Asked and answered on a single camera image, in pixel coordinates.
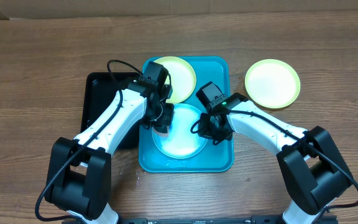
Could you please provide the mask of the dark wet sponge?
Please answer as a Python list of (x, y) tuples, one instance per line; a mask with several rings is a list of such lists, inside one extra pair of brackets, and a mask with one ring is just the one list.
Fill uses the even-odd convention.
[(169, 126), (166, 125), (155, 125), (153, 126), (154, 132), (159, 135), (167, 135), (169, 133)]

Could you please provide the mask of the light blue plate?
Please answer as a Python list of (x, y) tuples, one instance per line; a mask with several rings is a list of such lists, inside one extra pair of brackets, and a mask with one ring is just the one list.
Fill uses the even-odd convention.
[(187, 159), (195, 156), (206, 145), (207, 139), (191, 133), (192, 125), (200, 118), (201, 111), (191, 105), (174, 105), (173, 121), (167, 134), (152, 130), (156, 147), (166, 156)]

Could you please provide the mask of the yellow-green plate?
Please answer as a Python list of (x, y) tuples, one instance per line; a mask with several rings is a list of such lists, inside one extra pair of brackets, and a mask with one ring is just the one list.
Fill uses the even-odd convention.
[(169, 72), (171, 80), (166, 79), (165, 84), (172, 84), (172, 94), (167, 103), (181, 103), (191, 96), (196, 86), (196, 73), (193, 67), (180, 57), (161, 57), (154, 60), (163, 65)]
[(276, 59), (254, 63), (246, 72), (244, 86), (254, 103), (270, 109), (291, 105), (301, 90), (300, 78), (294, 68)]

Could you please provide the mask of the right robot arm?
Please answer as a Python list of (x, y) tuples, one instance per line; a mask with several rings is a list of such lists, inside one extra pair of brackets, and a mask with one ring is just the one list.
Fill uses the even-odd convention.
[(283, 223), (319, 223), (332, 202), (350, 186), (356, 186), (351, 171), (327, 130), (311, 130), (287, 124), (260, 110), (244, 95), (226, 96), (200, 90), (197, 99), (205, 107), (194, 124), (196, 134), (214, 145), (243, 134), (270, 151), (279, 164), (290, 206)]

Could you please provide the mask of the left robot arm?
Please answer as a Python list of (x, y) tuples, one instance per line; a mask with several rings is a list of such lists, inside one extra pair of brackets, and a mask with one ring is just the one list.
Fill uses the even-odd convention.
[(35, 204), (46, 200), (67, 215), (54, 220), (78, 223), (118, 223), (119, 215), (109, 205), (111, 158), (131, 127), (138, 121), (166, 133), (172, 123), (173, 105), (169, 84), (130, 83), (118, 90), (97, 120), (73, 139), (59, 138), (52, 146), (45, 188)]

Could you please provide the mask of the teal plastic tray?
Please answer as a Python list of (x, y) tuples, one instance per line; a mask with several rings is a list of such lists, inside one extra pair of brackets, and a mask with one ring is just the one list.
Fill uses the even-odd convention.
[[(206, 110), (196, 97), (196, 91), (208, 82), (216, 84), (225, 94), (230, 94), (229, 71), (225, 60), (217, 56), (179, 56), (195, 70), (196, 86), (189, 98), (181, 102)], [(151, 61), (161, 57), (152, 57)], [(187, 159), (174, 159), (163, 154), (152, 139), (152, 129), (139, 128), (139, 164), (147, 172), (184, 173), (184, 172), (224, 172), (234, 162), (234, 143), (223, 141), (217, 146), (207, 139), (205, 147), (195, 156)]]

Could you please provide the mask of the black plastic tray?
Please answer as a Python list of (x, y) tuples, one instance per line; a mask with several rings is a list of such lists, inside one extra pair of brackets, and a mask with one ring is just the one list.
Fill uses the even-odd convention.
[[(83, 114), (81, 119), (82, 133), (90, 127), (104, 110), (111, 104), (117, 92), (108, 72), (93, 72), (87, 76)], [(139, 121), (128, 130), (117, 150), (130, 150), (139, 145)]]

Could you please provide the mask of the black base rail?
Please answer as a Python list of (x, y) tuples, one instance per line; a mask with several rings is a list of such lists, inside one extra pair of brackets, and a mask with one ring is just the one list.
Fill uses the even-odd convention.
[(158, 219), (119, 218), (118, 224), (284, 224), (281, 215), (254, 215), (247, 218)]

